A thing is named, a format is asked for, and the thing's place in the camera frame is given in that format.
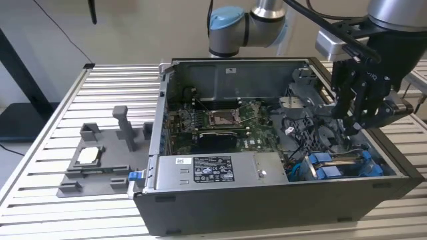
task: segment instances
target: open computer tower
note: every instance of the open computer tower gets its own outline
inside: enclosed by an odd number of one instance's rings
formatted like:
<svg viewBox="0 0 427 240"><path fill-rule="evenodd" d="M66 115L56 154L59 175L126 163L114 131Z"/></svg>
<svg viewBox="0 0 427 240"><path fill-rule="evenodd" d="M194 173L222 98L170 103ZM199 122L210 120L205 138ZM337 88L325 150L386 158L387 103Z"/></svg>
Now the open computer tower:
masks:
<svg viewBox="0 0 427 240"><path fill-rule="evenodd" d="M175 59L146 182L154 236L355 222L423 176L379 129L343 135L315 58Z"/></svg>

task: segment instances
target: power supply label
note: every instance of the power supply label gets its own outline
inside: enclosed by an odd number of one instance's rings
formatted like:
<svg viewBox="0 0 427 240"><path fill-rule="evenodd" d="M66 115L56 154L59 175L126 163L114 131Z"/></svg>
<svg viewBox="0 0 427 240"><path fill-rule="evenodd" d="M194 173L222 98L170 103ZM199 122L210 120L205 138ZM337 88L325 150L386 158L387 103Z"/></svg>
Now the power supply label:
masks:
<svg viewBox="0 0 427 240"><path fill-rule="evenodd" d="M195 157L194 181L198 184L235 181L235 169L231 156Z"/></svg>

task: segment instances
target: processor chip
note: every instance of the processor chip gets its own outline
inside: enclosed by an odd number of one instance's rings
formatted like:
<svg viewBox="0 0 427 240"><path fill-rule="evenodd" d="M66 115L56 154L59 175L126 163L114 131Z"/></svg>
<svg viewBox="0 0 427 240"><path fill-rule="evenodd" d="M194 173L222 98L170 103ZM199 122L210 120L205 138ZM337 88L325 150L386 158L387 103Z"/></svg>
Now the processor chip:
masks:
<svg viewBox="0 0 427 240"><path fill-rule="evenodd" d="M233 111L213 111L210 112L211 126L235 125L237 120Z"/></svg>
<svg viewBox="0 0 427 240"><path fill-rule="evenodd" d="M98 147L88 147L82 150L78 163L80 165L91 164L99 159L100 150Z"/></svg>

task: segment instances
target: black cable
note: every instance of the black cable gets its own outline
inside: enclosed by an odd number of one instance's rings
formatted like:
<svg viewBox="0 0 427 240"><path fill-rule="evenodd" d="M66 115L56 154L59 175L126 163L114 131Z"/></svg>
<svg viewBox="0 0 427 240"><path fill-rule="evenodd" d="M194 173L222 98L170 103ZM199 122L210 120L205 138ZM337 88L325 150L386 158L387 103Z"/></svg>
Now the black cable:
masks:
<svg viewBox="0 0 427 240"><path fill-rule="evenodd" d="M411 85L413 85L413 84L407 85L407 88L406 88L406 91L405 91L405 94L403 94L402 99L406 99Z"/></svg>
<svg viewBox="0 0 427 240"><path fill-rule="evenodd" d="M298 122L298 121L302 121L302 120L315 120L315 119L319 119L318 117L322 117L322 118L333 118L333 116L329 116L329 115L321 115L321 114L317 114L317 115L314 115L314 117L302 117L302 118L298 118L298 119L294 119L294 118L291 118L291 117L285 117L283 119L282 119L282 127L283 128L287 128L286 127L286 123L287 123L287 121L291 121L291 122Z"/></svg>
<svg viewBox="0 0 427 240"><path fill-rule="evenodd" d="M202 103L202 101L198 98L194 98L199 104L202 105L202 107L205 107L205 109L210 112L210 109L207 108L207 106Z"/></svg>
<svg viewBox="0 0 427 240"><path fill-rule="evenodd" d="M20 155L20 156L26 156L24 154L22 154L20 152L18 152L18 151L14 151L14 150L11 150L11 149L7 149L7 147L6 146L3 146L2 144L0 144L0 148L3 148L6 151L8 151L8 152L11 152L11 153L14 153L14 154L18 154L18 155Z"/></svg>
<svg viewBox="0 0 427 240"><path fill-rule="evenodd" d="M75 48L80 51L80 53L86 56L87 60L90 61L90 63L92 64L92 60L88 57L88 55L83 52L83 50L78 47L78 45L74 43L72 39L70 38L70 36L67 35L66 31L63 30L63 28L60 27L60 25L56 23L56 21L54 20L54 18L50 16L50 14L47 13L47 11L44 10L44 8L40 6L39 2L36 0L32 0L35 2L35 4L39 6L39 8L42 9L42 11L44 12L46 16L51 19L51 21L55 23L56 27L59 28L59 30L62 31L62 33L66 35L68 41L71 42L71 44L75 46Z"/></svg>
<svg viewBox="0 0 427 240"><path fill-rule="evenodd" d="M321 137L321 131L319 131L321 127L318 125L318 123L315 123L314 126L314 134L318 138L319 143L326 147L326 149L331 152L331 154L335 154L337 152L333 150L333 148L326 144L326 142L323 141L322 137Z"/></svg>
<svg viewBox="0 0 427 240"><path fill-rule="evenodd" d="M293 155L289 157L289 159L293 159L293 157L295 156L295 154L303 149L305 145L301 145L298 147L298 149L295 150L295 152L293 153Z"/></svg>
<svg viewBox="0 0 427 240"><path fill-rule="evenodd" d="M337 21L346 21L346 20L353 20L353 19L361 18L358 16L355 16L355 17L353 17L353 16L333 16L333 15L323 14L314 9L311 0L307 0L306 2L307 2L309 9L325 19L337 20Z"/></svg>
<svg viewBox="0 0 427 240"><path fill-rule="evenodd" d="M270 113L270 112L273 112L273 111L279 110L281 108L282 108L282 106L281 106L279 103L278 103L278 104L273 104L273 105L270 105L270 106L267 107L267 112Z"/></svg>
<svg viewBox="0 0 427 240"><path fill-rule="evenodd" d="M355 40L346 32L342 32L327 20L325 20L315 12L307 9L295 0L283 0L285 3L295 9L303 16L306 16L315 24L318 24L326 31L335 35L353 50L358 51L366 58L371 58L377 63L382 62L382 56L370 47Z"/></svg>
<svg viewBox="0 0 427 240"><path fill-rule="evenodd" d="M207 11L207 37L211 37L213 10L214 10L214 0L211 0L211 3L209 5L209 11Z"/></svg>
<svg viewBox="0 0 427 240"><path fill-rule="evenodd" d="M346 140L345 140L343 136L339 134L339 132L334 129L334 127L327 124L323 125L322 127L327 128L333 132L333 134L337 138L337 141L339 141L339 145L343 145Z"/></svg>
<svg viewBox="0 0 427 240"><path fill-rule="evenodd" d="M423 105L422 103L419 103L419 104L417 105L414 114L418 114L418 113L419 113L419 110L421 110L422 105Z"/></svg>

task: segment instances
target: aluminum table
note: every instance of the aluminum table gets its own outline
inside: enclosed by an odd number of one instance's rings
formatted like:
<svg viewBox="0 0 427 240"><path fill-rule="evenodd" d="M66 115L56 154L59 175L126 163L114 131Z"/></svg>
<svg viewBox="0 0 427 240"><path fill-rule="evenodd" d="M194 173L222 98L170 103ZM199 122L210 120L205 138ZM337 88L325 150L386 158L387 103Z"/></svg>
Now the aluminum table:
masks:
<svg viewBox="0 0 427 240"><path fill-rule="evenodd" d="M421 62L414 75L427 75L427 61ZM155 120L159 85L159 65L96 65L94 70L83 71L0 191L2 240L155 239L126 194L58 198L56 193L80 142L83 123L98 123L100 129L119 129L112 110L127 105L128 120L142 128ZM427 178L423 121L411 115L382 130ZM357 223L170 238L427 240L427 182L403 199L382 203Z"/></svg>

